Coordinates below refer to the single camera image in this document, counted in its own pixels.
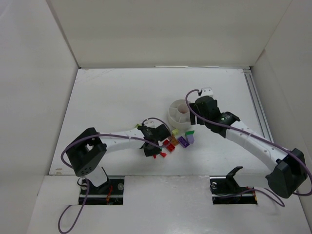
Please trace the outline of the red 2x4 brick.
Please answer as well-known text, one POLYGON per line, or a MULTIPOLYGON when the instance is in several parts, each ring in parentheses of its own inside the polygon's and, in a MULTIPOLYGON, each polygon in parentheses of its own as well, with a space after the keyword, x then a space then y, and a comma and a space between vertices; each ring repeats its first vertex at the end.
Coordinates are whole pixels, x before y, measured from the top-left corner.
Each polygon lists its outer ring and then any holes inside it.
POLYGON ((175 150, 175 146, 169 140, 163 141, 163 145, 169 153, 172 153, 175 150))

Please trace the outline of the pale yellow small brick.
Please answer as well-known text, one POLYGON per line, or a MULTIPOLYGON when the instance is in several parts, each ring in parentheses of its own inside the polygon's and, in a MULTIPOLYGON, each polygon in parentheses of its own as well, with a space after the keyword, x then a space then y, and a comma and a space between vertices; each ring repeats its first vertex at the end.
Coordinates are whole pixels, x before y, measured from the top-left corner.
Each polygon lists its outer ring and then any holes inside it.
POLYGON ((178 133, 179 133, 179 129, 173 129, 173 130, 172 130, 172 134, 173 134, 174 136, 176 136, 178 133))

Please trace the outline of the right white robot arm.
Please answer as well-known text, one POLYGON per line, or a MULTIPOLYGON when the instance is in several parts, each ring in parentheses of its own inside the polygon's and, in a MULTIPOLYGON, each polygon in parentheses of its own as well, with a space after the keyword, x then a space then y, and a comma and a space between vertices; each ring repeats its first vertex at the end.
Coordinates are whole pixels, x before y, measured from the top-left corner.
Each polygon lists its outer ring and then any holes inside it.
POLYGON ((258 158, 271 171, 265 176, 268 187, 282 198, 295 194, 307 179, 304 154, 297 148, 287 150, 258 135, 231 112, 221 112, 217 100, 199 97, 188 104, 191 124, 205 125, 258 158))

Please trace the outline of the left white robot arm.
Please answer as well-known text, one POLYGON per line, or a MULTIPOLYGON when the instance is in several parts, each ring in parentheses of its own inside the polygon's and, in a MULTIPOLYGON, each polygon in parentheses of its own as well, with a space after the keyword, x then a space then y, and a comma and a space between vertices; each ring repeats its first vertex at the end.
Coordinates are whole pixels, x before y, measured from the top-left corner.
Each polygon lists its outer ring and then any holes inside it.
POLYGON ((146 157, 158 155, 164 145, 159 145, 171 136, 166 124, 158 127, 138 126, 134 129, 101 134, 94 127, 86 129, 63 153, 67 155, 68 165, 77 177, 84 177, 93 185, 98 193, 104 192, 110 186, 105 170, 99 166, 105 154, 127 149, 141 149, 146 157))

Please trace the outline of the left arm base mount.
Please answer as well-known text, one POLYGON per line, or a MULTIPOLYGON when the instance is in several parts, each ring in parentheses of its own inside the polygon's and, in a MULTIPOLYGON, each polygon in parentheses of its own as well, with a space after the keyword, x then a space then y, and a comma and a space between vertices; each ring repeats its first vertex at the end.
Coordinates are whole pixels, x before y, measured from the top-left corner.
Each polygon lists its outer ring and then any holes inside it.
MULTIPOLYGON (((90 188, 87 195, 86 205, 122 205, 124 194, 124 177, 108 176, 108 181, 99 188, 89 182, 90 188)), ((84 178, 79 178, 77 185, 80 187, 78 203, 83 204, 87 194, 87 182, 84 178)))

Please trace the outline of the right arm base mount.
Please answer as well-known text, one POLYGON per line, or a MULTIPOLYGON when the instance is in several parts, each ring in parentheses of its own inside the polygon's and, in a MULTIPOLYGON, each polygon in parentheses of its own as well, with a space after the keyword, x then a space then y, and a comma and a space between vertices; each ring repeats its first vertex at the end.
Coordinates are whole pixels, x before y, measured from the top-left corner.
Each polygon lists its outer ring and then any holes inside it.
POLYGON ((210 176, 209 189, 212 193, 214 205, 238 205, 253 204, 257 205, 255 191, 250 187, 241 187, 234 179, 236 173, 243 169, 237 166, 226 175, 210 176))

